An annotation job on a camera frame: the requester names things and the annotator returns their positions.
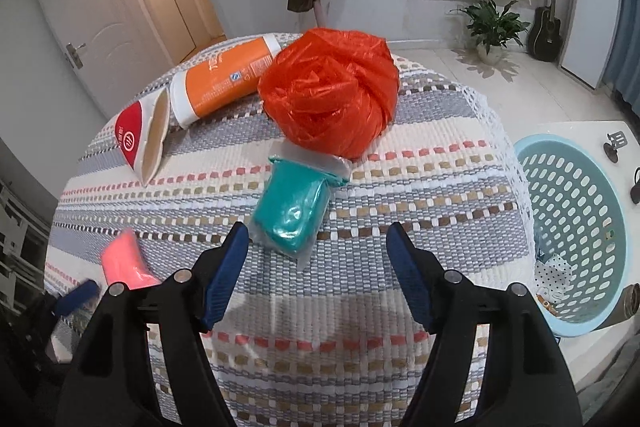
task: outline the tablecloth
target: tablecloth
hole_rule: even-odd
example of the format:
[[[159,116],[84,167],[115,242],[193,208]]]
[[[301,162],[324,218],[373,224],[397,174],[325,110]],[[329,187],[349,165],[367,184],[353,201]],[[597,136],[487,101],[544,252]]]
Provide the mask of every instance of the tablecloth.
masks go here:
[[[276,37],[285,46],[297,35]],[[250,38],[205,50],[145,93]],[[499,119],[473,89],[394,60],[401,75],[394,122],[336,192],[308,269],[297,273],[289,259],[251,245],[225,318],[203,337],[239,425],[399,424],[433,339],[412,320],[385,254],[392,222],[475,283],[532,282],[530,201]],[[257,96],[189,130],[172,118],[158,174],[144,188],[116,147],[113,122],[60,198],[46,261],[51,292],[87,277],[104,291],[100,252],[127,227],[157,277],[190,267],[248,219],[268,179],[268,150],[282,139]],[[92,310],[59,325],[63,346],[73,349]],[[157,328],[148,337],[162,411],[177,420]],[[487,343],[488,328],[479,327],[460,418],[475,408]]]

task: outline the door handle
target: door handle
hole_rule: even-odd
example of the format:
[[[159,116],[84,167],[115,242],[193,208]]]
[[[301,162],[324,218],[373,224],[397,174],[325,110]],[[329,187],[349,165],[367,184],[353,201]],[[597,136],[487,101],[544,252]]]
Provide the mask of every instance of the door handle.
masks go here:
[[[86,47],[86,42],[83,42],[77,48],[71,42],[65,46],[66,52],[69,54],[69,57],[71,57],[71,60],[73,60],[74,64],[76,65],[76,68],[78,68],[79,70],[81,70],[82,67],[84,67],[84,64],[80,59],[80,55],[78,55],[78,50],[81,50],[82,48],[85,48],[85,47]]]

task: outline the pink object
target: pink object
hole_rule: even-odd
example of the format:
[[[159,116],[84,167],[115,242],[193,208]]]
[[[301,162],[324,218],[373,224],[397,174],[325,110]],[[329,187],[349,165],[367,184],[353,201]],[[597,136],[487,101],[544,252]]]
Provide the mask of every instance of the pink object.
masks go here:
[[[102,252],[102,270],[107,284],[124,282],[130,290],[154,286],[160,281],[149,272],[131,229],[123,230]]]

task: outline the brown cylinder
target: brown cylinder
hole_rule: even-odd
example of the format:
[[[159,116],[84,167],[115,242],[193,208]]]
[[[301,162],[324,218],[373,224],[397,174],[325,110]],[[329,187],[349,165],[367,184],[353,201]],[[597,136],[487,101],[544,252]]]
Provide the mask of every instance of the brown cylinder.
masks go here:
[[[630,284],[622,290],[620,299],[611,311],[609,317],[596,329],[608,328],[633,317],[640,307],[640,285]]]

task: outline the white table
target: white table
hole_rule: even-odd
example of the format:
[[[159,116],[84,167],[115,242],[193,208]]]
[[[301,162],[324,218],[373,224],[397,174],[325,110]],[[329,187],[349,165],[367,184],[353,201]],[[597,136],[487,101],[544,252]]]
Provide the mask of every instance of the white table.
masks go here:
[[[608,141],[607,133],[620,130],[625,133],[629,144],[618,152],[618,163],[614,164],[605,155],[602,145]],[[623,286],[640,282],[640,204],[633,204],[629,196],[629,191],[634,185],[634,174],[640,167],[640,145],[628,125],[622,121],[546,123],[537,126],[531,134],[556,134],[572,140],[603,167],[622,201],[622,209],[632,242],[633,256],[628,277]],[[569,366],[577,391],[597,380],[612,361],[617,350],[635,334],[638,328],[640,328],[640,314],[605,330],[593,331],[572,339],[562,339],[560,349]]]

